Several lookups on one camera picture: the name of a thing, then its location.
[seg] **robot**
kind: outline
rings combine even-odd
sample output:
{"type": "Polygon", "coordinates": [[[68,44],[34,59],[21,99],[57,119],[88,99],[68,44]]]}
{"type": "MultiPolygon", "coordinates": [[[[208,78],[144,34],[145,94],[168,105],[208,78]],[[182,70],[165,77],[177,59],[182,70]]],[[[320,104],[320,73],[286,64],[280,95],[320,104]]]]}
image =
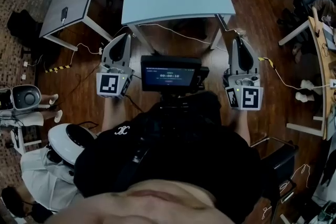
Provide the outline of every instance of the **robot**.
{"type": "MultiPolygon", "coordinates": [[[[216,14],[215,17],[229,53],[230,67],[224,72],[223,86],[230,107],[260,110],[264,89],[260,87],[259,59],[251,45],[237,31],[228,29],[221,15],[216,14]]],[[[119,99],[124,97],[134,74],[134,70],[129,67],[130,46],[130,35],[123,34],[105,47],[97,73],[98,95],[119,99]]]]}

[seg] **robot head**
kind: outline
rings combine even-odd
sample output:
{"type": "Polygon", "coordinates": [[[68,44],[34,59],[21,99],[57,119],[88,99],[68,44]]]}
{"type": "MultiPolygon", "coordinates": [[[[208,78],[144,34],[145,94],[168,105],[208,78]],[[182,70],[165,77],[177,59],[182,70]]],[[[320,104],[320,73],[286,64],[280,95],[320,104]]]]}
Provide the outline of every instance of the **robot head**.
{"type": "Polygon", "coordinates": [[[75,165],[77,157],[96,136],[84,127],[64,123],[51,128],[48,138],[53,150],[66,162],[75,165]]]}

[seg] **table leg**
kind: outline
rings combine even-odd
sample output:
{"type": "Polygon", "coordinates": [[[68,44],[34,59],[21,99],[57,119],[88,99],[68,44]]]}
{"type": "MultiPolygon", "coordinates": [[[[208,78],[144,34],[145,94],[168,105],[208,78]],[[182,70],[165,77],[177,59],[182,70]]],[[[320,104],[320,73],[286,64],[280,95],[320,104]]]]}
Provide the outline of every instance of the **table leg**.
{"type": "Polygon", "coordinates": [[[96,31],[99,35],[101,35],[103,38],[105,38],[108,41],[112,41],[113,37],[107,33],[103,28],[101,28],[94,20],[92,20],[88,16],[84,16],[83,23],[85,23],[87,26],[92,28],[94,31],[96,31]]]}
{"type": "Polygon", "coordinates": [[[284,37],[282,40],[279,41],[279,46],[282,46],[286,44],[288,41],[292,40],[295,38],[298,34],[303,32],[309,27],[309,22],[306,20],[302,25],[300,25],[298,28],[296,28],[294,31],[289,33],[286,37],[284,37]]]}
{"type": "Polygon", "coordinates": [[[289,128],[289,129],[299,131],[299,132],[314,134],[314,135],[317,135],[317,136],[323,136],[323,132],[320,129],[314,129],[314,128],[310,128],[310,127],[306,127],[306,126],[302,126],[302,125],[297,125],[297,124],[292,124],[292,123],[287,123],[286,127],[289,128]]]}
{"type": "Polygon", "coordinates": [[[74,50],[74,51],[78,50],[78,48],[76,46],[71,45],[71,44],[69,44],[69,43],[67,43],[67,42],[65,42],[65,41],[63,41],[63,40],[61,40],[61,39],[59,39],[57,37],[52,36],[52,35],[44,36],[44,38],[46,38],[46,39],[48,39],[48,40],[50,40],[52,42],[55,42],[55,43],[57,43],[57,44],[59,44],[59,45],[61,45],[63,47],[66,47],[66,48],[68,48],[70,50],[74,50]]]}
{"type": "Polygon", "coordinates": [[[132,32],[136,35],[136,37],[138,38],[138,40],[140,40],[141,43],[143,43],[146,47],[147,50],[151,53],[151,54],[155,54],[156,51],[154,50],[153,46],[151,45],[151,43],[146,39],[145,34],[143,33],[143,31],[140,29],[140,26],[138,25],[128,25],[128,27],[132,30],[132,32]]]}
{"type": "MultiPolygon", "coordinates": [[[[230,18],[231,18],[231,15],[225,15],[223,17],[224,22],[226,24],[228,24],[230,18]]],[[[210,50],[214,50],[216,48],[216,46],[218,45],[218,42],[220,41],[221,37],[222,37],[222,31],[219,28],[219,26],[217,25],[217,28],[215,29],[215,34],[214,34],[214,36],[212,38],[212,41],[211,41],[211,44],[210,44],[210,50]]]]}

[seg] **hand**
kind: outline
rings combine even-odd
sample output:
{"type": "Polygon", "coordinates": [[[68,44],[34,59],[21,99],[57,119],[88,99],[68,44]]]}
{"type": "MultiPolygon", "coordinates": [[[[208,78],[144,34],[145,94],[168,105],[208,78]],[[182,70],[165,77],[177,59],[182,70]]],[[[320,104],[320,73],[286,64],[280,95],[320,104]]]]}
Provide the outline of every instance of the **hand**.
{"type": "Polygon", "coordinates": [[[320,28],[317,24],[315,24],[315,33],[320,34],[320,28]]]}

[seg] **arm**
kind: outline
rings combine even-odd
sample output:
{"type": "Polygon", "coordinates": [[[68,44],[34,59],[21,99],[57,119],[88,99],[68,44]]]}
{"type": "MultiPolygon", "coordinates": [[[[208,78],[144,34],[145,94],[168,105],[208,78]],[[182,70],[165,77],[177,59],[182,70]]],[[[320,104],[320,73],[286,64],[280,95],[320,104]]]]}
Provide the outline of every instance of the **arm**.
{"type": "Polygon", "coordinates": [[[251,138],[247,125],[247,111],[232,110],[229,127],[239,134],[250,146],[251,138]]]}
{"type": "Polygon", "coordinates": [[[319,16],[317,15],[317,9],[313,6],[312,7],[313,15],[314,15],[314,22],[315,22],[315,33],[319,31],[319,16]]]}
{"type": "Polygon", "coordinates": [[[105,98],[104,119],[101,131],[113,129],[126,120],[126,111],[123,100],[105,98]]]}

